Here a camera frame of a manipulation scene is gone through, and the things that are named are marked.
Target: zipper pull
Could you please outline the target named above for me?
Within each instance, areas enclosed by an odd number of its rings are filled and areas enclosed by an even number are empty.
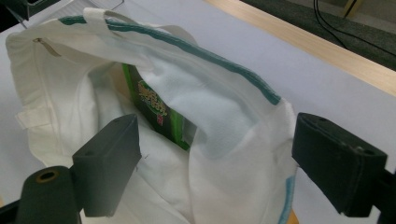
[[[36,38],[33,40],[33,42],[35,43],[40,43],[42,46],[44,46],[44,48],[46,48],[46,50],[54,57],[61,57],[62,55],[60,55],[58,52],[55,51],[55,49],[53,49],[47,42],[45,42],[42,38]]]

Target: white tote bag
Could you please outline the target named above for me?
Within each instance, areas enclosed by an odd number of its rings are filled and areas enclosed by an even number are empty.
[[[114,217],[83,223],[286,223],[294,114],[261,78],[189,41],[114,12],[45,22],[7,39],[32,153],[71,156],[112,119],[136,113],[142,159]],[[190,152],[152,131],[115,88],[121,64],[196,127]]]

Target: bag handle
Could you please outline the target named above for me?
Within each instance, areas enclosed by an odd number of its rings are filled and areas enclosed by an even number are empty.
[[[96,27],[101,26],[103,30],[108,30],[107,23],[106,23],[106,16],[108,17],[113,17],[116,19],[119,19],[121,21],[125,21],[127,23],[131,23],[134,25],[141,24],[141,25],[146,25],[155,29],[162,29],[168,32],[171,35],[175,35],[177,37],[180,37],[184,40],[190,41],[193,44],[197,44],[196,40],[192,35],[189,34],[186,30],[179,26],[175,25],[156,25],[156,24],[151,24],[151,23],[138,23],[124,15],[121,15],[120,13],[117,13],[115,11],[110,11],[110,10],[105,10],[102,8],[94,8],[94,7],[86,7],[84,8],[83,11],[83,17],[84,20],[88,24],[95,24]]]

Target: white table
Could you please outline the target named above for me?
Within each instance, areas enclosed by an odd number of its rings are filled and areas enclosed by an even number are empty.
[[[387,168],[396,168],[394,96],[204,1],[127,0],[120,12],[137,21],[182,26],[201,47],[257,72],[293,103],[296,113],[320,115],[343,126],[388,153]],[[11,31],[19,30],[16,26],[0,34],[0,195],[5,203],[17,200],[24,178],[43,167],[28,151],[25,131],[13,118],[21,106],[4,41]],[[373,224],[378,217],[376,209],[370,218],[339,216],[301,170],[293,208],[303,224]]]

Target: blue stripe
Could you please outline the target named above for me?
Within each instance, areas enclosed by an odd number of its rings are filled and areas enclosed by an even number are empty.
[[[286,179],[286,198],[285,205],[283,207],[283,211],[280,214],[278,224],[286,224],[289,220],[290,212],[291,212],[291,203],[293,201],[293,192],[294,192],[294,179],[295,176],[291,176]]]
[[[84,18],[81,16],[77,17],[66,17],[66,18],[61,18],[59,19],[60,22],[62,22],[65,25],[73,25],[76,23],[86,23]],[[208,50],[199,48],[196,45],[193,45],[187,41],[184,41],[180,38],[174,37],[172,35],[159,32],[157,30],[154,30],[150,27],[147,26],[142,26],[142,25],[136,25],[136,24],[128,24],[124,22],[118,22],[118,21],[110,21],[106,20],[108,28],[112,31],[119,31],[119,32],[137,32],[139,34],[143,35],[150,35],[151,37],[161,40],[163,42],[166,42],[168,44],[177,46],[178,48],[193,54],[201,59],[204,59],[206,61],[209,61],[211,63],[215,63],[230,72],[236,73],[244,77],[248,82],[250,82],[252,85],[254,85],[256,88],[258,88],[261,92],[262,95],[273,105],[277,105],[281,97],[276,94],[274,90],[271,89],[271,87],[262,80],[261,77],[259,77],[257,74],[254,72],[246,69],[245,67],[238,65],[236,63],[233,63],[231,61],[228,61],[227,59],[224,59],[220,57],[219,55],[216,55]]]

